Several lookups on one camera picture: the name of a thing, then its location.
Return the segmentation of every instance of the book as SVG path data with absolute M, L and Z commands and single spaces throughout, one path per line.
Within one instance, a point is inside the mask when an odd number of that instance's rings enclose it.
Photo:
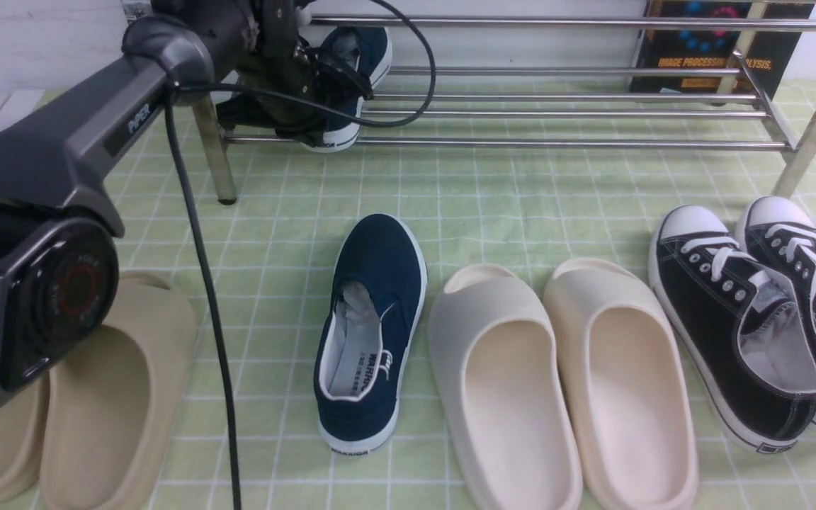
M 650 17 L 745 18 L 750 2 L 666 2 L 651 0 L 645 9 Z M 764 19 L 808 19 L 813 4 L 768 4 Z M 735 49 L 739 32 L 658 31 L 641 32 L 635 56 L 638 68 L 719 69 L 726 67 Z M 774 97 L 783 80 L 800 33 L 758 32 L 745 54 L 759 84 Z M 720 78 L 637 76 L 629 81 L 629 90 L 638 93 L 715 93 Z M 736 91 L 750 91 L 751 84 L 739 79 Z

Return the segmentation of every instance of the white wall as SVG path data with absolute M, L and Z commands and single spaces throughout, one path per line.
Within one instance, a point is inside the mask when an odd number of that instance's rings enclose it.
M 392 0 L 414 14 L 639 16 L 644 0 Z M 317 13 L 381 13 L 366 0 L 319 0 Z M 64 88 L 119 55 L 120 0 L 0 0 L 0 90 Z M 425 30 L 442 65 L 626 65 L 634 31 Z M 424 64 L 395 32 L 399 64 Z M 816 35 L 804 35 L 787 77 L 816 78 Z

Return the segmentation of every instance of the beige slide sandal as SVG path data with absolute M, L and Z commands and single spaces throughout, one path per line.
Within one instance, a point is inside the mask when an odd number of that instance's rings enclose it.
M 615 264 L 571 259 L 543 302 L 587 488 L 608 510 L 691 508 L 698 474 L 689 394 L 654 293 Z
M 50 510 L 126 510 L 146 502 L 196 340 L 184 293 L 156 275 L 122 275 L 103 326 L 50 372 L 40 472 Z
M 430 362 L 481 510 L 577 508 L 581 468 L 537 295 L 505 268 L 458 271 L 433 305 Z
M 42 377 L 0 409 L 0 503 L 39 475 L 48 402 L 49 381 Z

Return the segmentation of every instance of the sneaker tongue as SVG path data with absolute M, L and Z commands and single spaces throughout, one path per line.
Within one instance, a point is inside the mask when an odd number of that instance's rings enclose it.
M 744 323 L 742 323 L 742 333 L 749 335 L 757 332 L 757 329 L 767 323 L 767 319 L 779 307 L 791 301 L 789 296 L 781 290 L 772 280 L 770 276 L 764 271 L 756 272 L 751 278 L 748 278 L 751 284 L 757 288 L 757 294 L 754 294 L 754 299 L 748 307 L 748 313 L 745 314 Z

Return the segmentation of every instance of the black cable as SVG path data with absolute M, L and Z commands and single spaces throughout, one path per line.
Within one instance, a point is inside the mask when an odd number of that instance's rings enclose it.
M 166 135 L 169 137 L 169 149 L 178 171 L 181 182 L 181 192 L 184 194 L 185 207 L 188 209 L 188 219 L 191 220 L 191 235 L 194 238 L 194 248 L 197 249 L 197 260 L 200 262 L 200 272 L 203 273 L 203 283 L 207 287 L 207 303 L 210 305 L 210 317 L 213 320 L 213 333 L 216 335 L 216 352 L 220 358 L 220 372 L 222 372 L 222 386 L 226 394 L 226 417 L 229 421 L 229 463 L 232 479 L 232 506 L 241 510 L 241 477 L 239 474 L 239 456 L 237 455 L 237 427 L 235 423 L 235 394 L 232 388 L 232 378 L 229 371 L 229 355 L 226 353 L 226 340 L 222 335 L 220 322 L 220 305 L 217 303 L 216 286 L 213 275 L 210 273 L 210 261 L 207 260 L 207 249 L 204 248 L 203 233 L 200 230 L 197 206 L 194 203 L 194 192 L 191 190 L 191 180 L 185 170 L 184 159 L 181 157 L 179 136 L 175 128 L 175 114 L 172 112 L 172 103 L 175 98 L 169 98 L 166 104 Z
M 417 26 L 414 23 L 412 23 L 412 21 L 408 19 L 401 11 L 392 6 L 392 4 L 385 2 L 385 0 L 370 0 L 370 1 L 373 2 L 374 4 L 378 4 L 378 6 L 381 6 L 384 9 L 389 10 L 389 12 L 393 13 L 395 17 L 402 20 L 402 22 L 408 28 L 410 28 L 412 32 L 414 32 L 418 40 L 421 41 L 421 44 L 424 46 L 424 51 L 427 51 L 427 59 L 428 61 L 430 61 L 430 87 L 427 89 L 427 97 L 424 99 L 424 104 L 422 104 L 421 107 L 418 108 L 416 112 L 405 117 L 405 119 L 392 120 L 392 122 L 380 122 L 379 120 L 362 119 L 354 115 L 349 115 L 348 113 L 339 112 L 339 110 L 330 108 L 329 106 L 324 106 L 324 104 L 314 103 L 314 101 L 308 101 L 305 99 L 301 99 L 300 97 L 289 96 L 286 93 L 279 93 L 278 91 L 246 87 L 244 85 L 236 84 L 178 85 L 176 90 L 180 94 L 205 93 L 205 91 L 207 91 L 207 93 L 210 93 L 210 91 L 232 91 L 232 93 L 247 94 L 248 96 L 274 97 L 276 99 L 283 99 L 286 101 L 292 101 L 292 103 L 302 104 L 302 106 L 310 106 L 314 109 L 321 110 L 321 112 L 329 113 L 332 116 L 350 120 L 351 122 L 356 123 L 357 125 L 363 127 L 396 128 L 405 125 L 410 125 L 410 123 L 413 123 L 415 120 L 419 119 L 421 115 L 427 111 L 427 108 L 430 106 L 430 103 L 434 100 L 434 94 L 436 91 L 436 59 L 434 58 L 434 50 L 433 48 L 430 48 L 430 43 L 427 42 L 427 38 L 424 37 L 424 34 L 421 33 Z
M 405 117 L 405 119 L 394 120 L 394 122 L 382 123 L 376 120 L 360 119 L 359 117 L 349 115 L 347 113 L 339 112 L 323 104 L 313 103 L 313 101 L 306 101 L 304 99 L 289 96 L 284 93 L 276 93 L 276 91 L 269 91 L 263 89 L 250 88 L 240 85 L 230 84 L 215 84 L 215 85 L 175 85 L 176 94 L 180 93 L 203 93 L 204 91 L 237 91 L 241 94 L 249 94 L 250 96 L 265 96 L 275 97 L 293 103 L 304 104 L 317 110 L 329 113 L 333 116 L 338 116 L 343 119 L 350 120 L 357 125 L 365 127 L 379 127 L 379 128 L 395 128 L 408 125 L 421 117 L 430 103 L 434 100 L 434 93 L 436 91 L 436 60 L 434 58 L 434 50 L 430 48 L 430 43 L 424 34 L 411 22 L 404 14 L 396 9 L 392 4 L 385 2 L 385 0 L 370 0 L 371 2 L 382 6 L 389 10 L 398 19 L 402 20 L 408 28 L 417 36 L 418 40 L 424 46 L 424 51 L 427 52 L 428 61 L 430 61 L 430 87 L 427 90 L 427 97 L 420 108 L 412 115 Z M 191 180 L 188 177 L 188 171 L 185 169 L 184 158 L 181 157 L 181 146 L 179 146 L 178 130 L 175 126 L 175 115 L 172 110 L 172 104 L 175 103 L 177 97 L 170 96 L 166 103 L 166 135 L 169 138 L 169 151 L 171 151 L 172 159 L 175 162 L 175 168 L 178 172 L 178 181 L 181 183 L 181 192 L 184 194 L 185 207 L 188 210 L 188 219 L 191 221 L 191 235 L 194 238 L 194 248 L 197 251 L 197 259 L 200 262 L 200 272 L 203 276 L 203 282 L 207 291 L 207 303 L 210 306 L 210 317 L 213 322 L 213 334 L 216 336 L 216 351 L 220 359 L 220 372 L 222 374 L 222 386 L 226 401 L 226 417 L 229 423 L 229 468 L 231 471 L 232 484 L 232 506 L 234 510 L 242 509 L 241 501 L 241 475 L 239 471 L 239 453 L 237 452 L 237 423 L 235 419 L 235 393 L 232 386 L 231 372 L 229 370 L 229 355 L 226 351 L 225 337 L 222 333 L 222 322 L 220 319 L 220 305 L 216 298 L 216 285 L 213 282 L 213 275 L 210 273 L 210 261 L 207 258 L 207 251 L 203 241 L 203 233 L 200 229 L 200 219 L 198 219 L 197 205 L 194 203 L 194 192 L 191 190 Z

